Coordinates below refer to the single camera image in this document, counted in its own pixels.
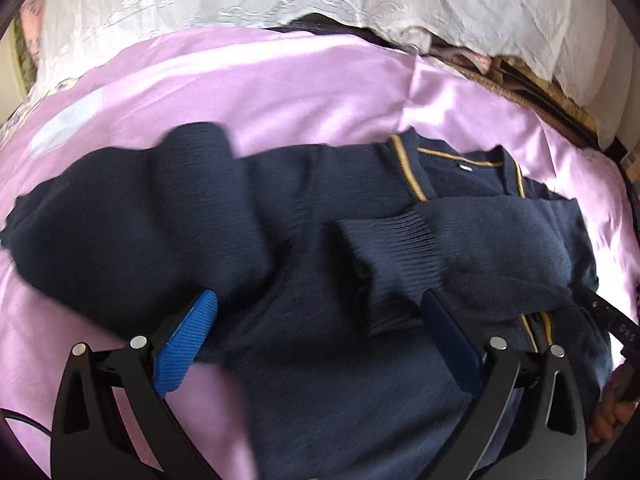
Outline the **person's right hand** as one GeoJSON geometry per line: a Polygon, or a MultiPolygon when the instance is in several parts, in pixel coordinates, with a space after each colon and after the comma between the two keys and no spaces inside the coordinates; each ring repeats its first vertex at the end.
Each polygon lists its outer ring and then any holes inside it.
{"type": "Polygon", "coordinates": [[[623,379],[631,370],[627,363],[620,364],[602,390],[601,400],[594,409],[587,440],[595,444],[611,440],[617,425],[626,425],[631,420],[638,403],[622,401],[617,395],[622,391],[623,379]]]}

